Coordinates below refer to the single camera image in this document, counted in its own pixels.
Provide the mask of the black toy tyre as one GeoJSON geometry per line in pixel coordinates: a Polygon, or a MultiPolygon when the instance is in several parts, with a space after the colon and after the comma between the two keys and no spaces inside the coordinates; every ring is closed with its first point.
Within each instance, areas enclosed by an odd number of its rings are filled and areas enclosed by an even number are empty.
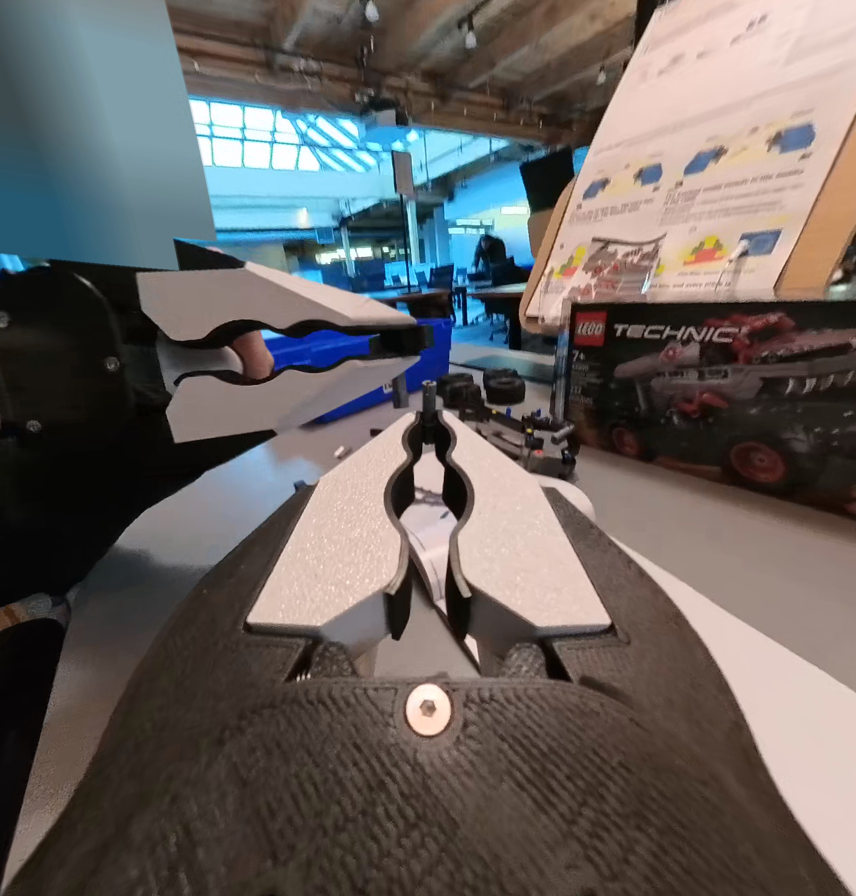
{"type": "Polygon", "coordinates": [[[517,370],[511,368],[486,369],[483,373],[483,389],[486,403],[496,407],[519,405],[526,397],[525,380],[517,370]]]}
{"type": "Polygon", "coordinates": [[[474,376],[455,372],[441,376],[436,384],[437,396],[445,409],[471,407],[483,402],[482,390],[474,376]]]}

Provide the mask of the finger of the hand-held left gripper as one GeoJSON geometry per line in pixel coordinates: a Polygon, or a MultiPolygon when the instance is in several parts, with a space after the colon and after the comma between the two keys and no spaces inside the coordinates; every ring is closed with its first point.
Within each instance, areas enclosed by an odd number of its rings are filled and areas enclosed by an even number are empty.
{"type": "Polygon", "coordinates": [[[310,423],[404,375],[420,354],[371,351],[322,368],[278,368],[260,379],[245,375],[241,358],[229,348],[157,343],[156,357],[170,396],[169,427],[175,442],[184,443],[277,433],[310,423]]]}
{"type": "Polygon", "coordinates": [[[220,349],[260,330],[301,338],[413,330],[416,319],[365,295],[256,263],[240,268],[146,272],[136,276],[142,312],[171,342],[220,349]]]}

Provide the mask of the person's left hand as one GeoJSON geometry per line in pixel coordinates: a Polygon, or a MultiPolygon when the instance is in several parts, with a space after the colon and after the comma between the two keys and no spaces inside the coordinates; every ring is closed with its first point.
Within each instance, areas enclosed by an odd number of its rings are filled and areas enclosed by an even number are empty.
{"type": "Polygon", "coordinates": [[[243,375],[248,379],[262,382],[274,374],[275,359],[259,330],[239,336],[232,342],[231,348],[239,357],[243,375]]]}

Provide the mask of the black toy brick beam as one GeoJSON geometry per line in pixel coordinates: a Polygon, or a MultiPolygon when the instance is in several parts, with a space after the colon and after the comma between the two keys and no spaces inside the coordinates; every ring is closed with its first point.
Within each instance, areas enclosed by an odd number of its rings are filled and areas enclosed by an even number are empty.
{"type": "Polygon", "coordinates": [[[419,357],[435,344],[434,327],[418,323],[406,328],[380,330],[368,342],[368,357],[390,359],[399,357],[419,357]]]}

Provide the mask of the grey desk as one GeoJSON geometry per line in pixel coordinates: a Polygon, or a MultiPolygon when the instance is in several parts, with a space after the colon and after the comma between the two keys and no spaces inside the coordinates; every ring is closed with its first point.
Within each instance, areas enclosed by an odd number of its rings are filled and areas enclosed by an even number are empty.
{"type": "MultiPolygon", "coordinates": [[[[63,811],[148,646],[201,575],[399,411],[280,434],[146,511],[79,586],[5,869],[63,811]]],[[[702,633],[761,753],[856,894],[856,521],[589,448],[579,488],[702,633]]]]}

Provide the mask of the black monitor screen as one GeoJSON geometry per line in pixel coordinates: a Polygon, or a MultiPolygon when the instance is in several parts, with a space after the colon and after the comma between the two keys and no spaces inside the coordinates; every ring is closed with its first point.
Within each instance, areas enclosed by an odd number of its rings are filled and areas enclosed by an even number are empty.
{"type": "Polygon", "coordinates": [[[574,150],[565,147],[541,158],[524,161],[519,173],[530,213],[551,210],[575,176],[574,150]]]}

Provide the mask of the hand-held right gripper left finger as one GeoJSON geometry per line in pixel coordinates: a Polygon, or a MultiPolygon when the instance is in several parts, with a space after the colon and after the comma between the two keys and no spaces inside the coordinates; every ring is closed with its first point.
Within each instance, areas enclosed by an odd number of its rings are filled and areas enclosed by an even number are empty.
{"type": "Polygon", "coordinates": [[[254,633],[344,645],[399,640],[414,573],[401,521],[414,502],[421,417],[407,413],[312,487],[246,618],[254,633]]]}

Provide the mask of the clear plastic bag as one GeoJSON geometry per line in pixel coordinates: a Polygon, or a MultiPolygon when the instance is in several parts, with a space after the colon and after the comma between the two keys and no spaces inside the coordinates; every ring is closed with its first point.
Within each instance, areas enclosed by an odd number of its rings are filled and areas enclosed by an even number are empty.
{"type": "Polygon", "coordinates": [[[593,302],[642,300],[656,276],[667,234],[630,241],[592,238],[583,265],[586,298],[593,302]]]}

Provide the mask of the person's black clothing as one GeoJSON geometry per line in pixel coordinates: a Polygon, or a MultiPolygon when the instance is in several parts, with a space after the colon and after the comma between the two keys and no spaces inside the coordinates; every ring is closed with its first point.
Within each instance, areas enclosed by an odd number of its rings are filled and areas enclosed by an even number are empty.
{"type": "Polygon", "coordinates": [[[64,639],[64,625],[51,618],[0,632],[0,886],[64,639]]]}

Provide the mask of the dark wooden table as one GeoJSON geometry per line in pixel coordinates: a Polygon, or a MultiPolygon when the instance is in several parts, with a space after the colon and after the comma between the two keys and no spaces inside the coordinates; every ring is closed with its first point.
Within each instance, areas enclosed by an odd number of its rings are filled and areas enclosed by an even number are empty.
{"type": "Polygon", "coordinates": [[[522,324],[519,308],[526,289],[526,282],[506,285],[469,285],[459,290],[461,293],[460,320],[463,327],[469,325],[468,302],[474,298],[491,309],[492,315],[501,315],[508,324],[508,346],[510,350],[522,350],[522,324]]]}

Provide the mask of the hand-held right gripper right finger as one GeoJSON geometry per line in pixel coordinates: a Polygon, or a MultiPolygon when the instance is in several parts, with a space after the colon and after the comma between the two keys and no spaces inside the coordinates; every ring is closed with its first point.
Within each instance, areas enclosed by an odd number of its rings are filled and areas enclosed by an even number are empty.
{"type": "Polygon", "coordinates": [[[551,501],[593,521],[578,489],[524,470],[447,410],[437,413],[434,457],[449,527],[442,612],[476,664],[612,626],[551,501]]]}

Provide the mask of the toy set box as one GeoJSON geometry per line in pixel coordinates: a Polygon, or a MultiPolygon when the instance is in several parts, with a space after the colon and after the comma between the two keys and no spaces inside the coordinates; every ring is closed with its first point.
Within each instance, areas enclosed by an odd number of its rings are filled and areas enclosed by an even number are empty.
{"type": "Polygon", "coordinates": [[[856,520],[856,300],[568,308],[581,442],[856,520]]]}

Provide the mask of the person's left forearm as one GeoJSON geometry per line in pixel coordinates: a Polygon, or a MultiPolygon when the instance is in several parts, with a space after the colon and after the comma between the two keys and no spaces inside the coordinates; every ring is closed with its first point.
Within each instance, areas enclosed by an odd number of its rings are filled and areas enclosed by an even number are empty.
{"type": "Polygon", "coordinates": [[[65,596],[145,511],[275,434],[176,443],[155,414],[99,444],[0,438],[0,608],[65,596]]]}

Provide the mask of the grey toy vehicle chassis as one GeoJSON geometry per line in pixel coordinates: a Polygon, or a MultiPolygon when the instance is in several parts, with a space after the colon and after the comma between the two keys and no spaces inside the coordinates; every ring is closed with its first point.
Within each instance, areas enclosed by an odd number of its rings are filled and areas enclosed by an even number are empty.
{"type": "Polygon", "coordinates": [[[575,426],[537,411],[519,419],[482,401],[463,406],[457,415],[481,438],[536,476],[572,481],[581,442],[575,426]]]}

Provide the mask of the blue storage bin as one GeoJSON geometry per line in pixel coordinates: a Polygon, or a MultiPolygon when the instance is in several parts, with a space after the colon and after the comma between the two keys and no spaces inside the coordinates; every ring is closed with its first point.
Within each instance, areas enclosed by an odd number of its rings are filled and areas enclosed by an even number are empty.
{"type": "MultiPolygon", "coordinates": [[[[406,373],[408,392],[422,389],[427,380],[439,381],[449,372],[449,353],[452,345],[453,321],[449,318],[419,319],[429,326],[434,335],[433,346],[421,352],[417,363],[406,373]]],[[[265,343],[274,358],[277,370],[290,366],[313,366],[325,368],[348,357],[366,357],[369,353],[369,337],[366,335],[342,334],[331,330],[318,330],[301,338],[292,338],[277,333],[262,331],[265,343]]],[[[377,387],[347,403],[337,405],[313,423],[327,424],[350,417],[360,411],[370,409],[392,400],[390,382],[377,387]]]]}

